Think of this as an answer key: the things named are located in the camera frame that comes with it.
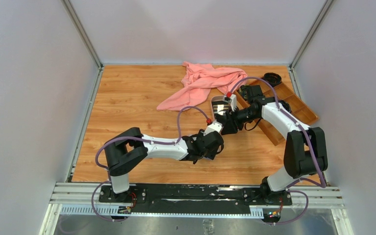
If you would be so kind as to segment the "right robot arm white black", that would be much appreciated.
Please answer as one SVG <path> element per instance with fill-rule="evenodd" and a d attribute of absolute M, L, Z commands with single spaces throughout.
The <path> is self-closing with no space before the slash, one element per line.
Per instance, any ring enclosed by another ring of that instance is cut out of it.
<path fill-rule="evenodd" d="M 261 119 L 269 122 L 285 138 L 283 167 L 265 177 L 260 185 L 260 198 L 273 204 L 281 191 L 317 174 L 318 186 L 326 187 L 323 171 L 328 168 L 325 132 L 320 127 L 310 127 L 299 121 L 279 102 L 277 96 L 266 97 L 259 85 L 240 87 L 246 92 L 249 106 L 244 109 L 230 108 L 223 115 L 222 135 L 236 134 L 246 123 Z"/>

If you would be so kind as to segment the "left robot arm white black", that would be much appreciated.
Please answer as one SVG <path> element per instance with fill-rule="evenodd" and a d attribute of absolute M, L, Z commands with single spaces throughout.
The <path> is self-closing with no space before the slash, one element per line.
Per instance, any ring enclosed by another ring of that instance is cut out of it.
<path fill-rule="evenodd" d="M 132 127 L 102 147 L 105 153 L 108 174 L 111 180 L 111 195 L 118 202 L 130 197 L 129 172 L 144 159 L 173 159 L 190 161 L 213 160 L 224 148 L 224 140 L 218 130 L 199 130 L 197 134 L 180 139 L 155 138 L 142 134 Z"/>

